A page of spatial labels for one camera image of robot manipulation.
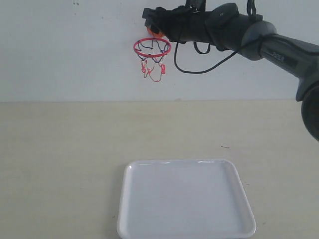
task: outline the white plate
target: white plate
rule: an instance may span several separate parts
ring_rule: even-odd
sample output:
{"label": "white plate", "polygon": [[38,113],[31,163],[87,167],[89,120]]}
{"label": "white plate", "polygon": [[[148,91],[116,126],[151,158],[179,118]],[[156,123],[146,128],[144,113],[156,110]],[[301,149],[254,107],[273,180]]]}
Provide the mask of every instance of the white plate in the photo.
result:
{"label": "white plate", "polygon": [[244,239],[255,231],[237,170],[227,160],[138,161],[125,171],[122,239]]}

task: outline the wall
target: wall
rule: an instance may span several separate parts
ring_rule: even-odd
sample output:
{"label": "wall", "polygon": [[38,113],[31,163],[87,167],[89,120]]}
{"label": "wall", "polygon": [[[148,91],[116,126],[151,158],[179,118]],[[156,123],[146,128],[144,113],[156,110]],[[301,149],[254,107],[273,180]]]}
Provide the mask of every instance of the wall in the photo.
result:
{"label": "wall", "polygon": [[[133,43],[147,36],[144,7],[184,0],[2,0],[0,102],[173,101],[294,98],[298,79],[266,60],[236,56],[214,72],[185,75],[166,58],[161,83],[141,75]],[[225,3],[208,0],[207,9]],[[245,13],[246,0],[235,1]],[[319,43],[314,0],[257,1],[280,34]],[[197,55],[181,46],[179,63],[206,69],[229,53]]]}

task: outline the mini basketball hoop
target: mini basketball hoop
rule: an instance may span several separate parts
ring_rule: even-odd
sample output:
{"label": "mini basketball hoop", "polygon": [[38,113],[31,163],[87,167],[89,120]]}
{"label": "mini basketball hoop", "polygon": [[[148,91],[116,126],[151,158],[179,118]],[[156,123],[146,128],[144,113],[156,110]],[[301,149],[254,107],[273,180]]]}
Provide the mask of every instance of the mini basketball hoop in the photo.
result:
{"label": "mini basketball hoop", "polygon": [[[149,76],[154,82],[160,82],[162,75],[165,75],[166,66],[164,59],[171,51],[170,42],[162,38],[143,38],[135,42],[133,48],[141,59],[144,78]],[[155,80],[152,76],[156,66],[159,66],[160,69],[160,77],[158,80]]]}

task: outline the red hoop rim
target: red hoop rim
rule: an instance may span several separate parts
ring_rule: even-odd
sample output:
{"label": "red hoop rim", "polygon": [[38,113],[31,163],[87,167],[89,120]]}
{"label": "red hoop rim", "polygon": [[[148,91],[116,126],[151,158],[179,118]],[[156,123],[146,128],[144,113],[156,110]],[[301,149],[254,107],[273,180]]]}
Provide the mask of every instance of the red hoop rim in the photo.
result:
{"label": "red hoop rim", "polygon": [[[161,54],[157,54],[157,55],[152,55],[152,54],[144,54],[140,51],[138,51],[138,49],[136,49],[136,46],[141,43],[141,42],[144,42],[144,41],[153,41],[153,40],[156,40],[156,41],[161,41],[161,42],[164,42],[168,45],[168,50],[161,53]],[[162,39],[162,38],[156,38],[156,37],[148,37],[148,38],[143,38],[141,40],[138,40],[137,42],[134,43],[133,45],[133,49],[135,51],[136,54],[140,55],[140,56],[143,56],[143,57],[149,57],[149,58],[156,58],[156,57],[162,57],[162,56],[165,56],[165,55],[168,55],[171,51],[171,43],[165,39]]]}

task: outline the orange ball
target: orange ball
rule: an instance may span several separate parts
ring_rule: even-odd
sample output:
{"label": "orange ball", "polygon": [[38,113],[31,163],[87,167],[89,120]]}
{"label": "orange ball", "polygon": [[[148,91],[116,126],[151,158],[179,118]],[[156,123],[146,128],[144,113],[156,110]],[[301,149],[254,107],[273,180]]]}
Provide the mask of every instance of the orange ball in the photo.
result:
{"label": "orange ball", "polygon": [[156,33],[152,32],[152,30],[150,28],[147,28],[147,29],[148,29],[149,35],[151,35],[153,37],[162,38],[165,36],[161,31],[158,34],[156,34]]}

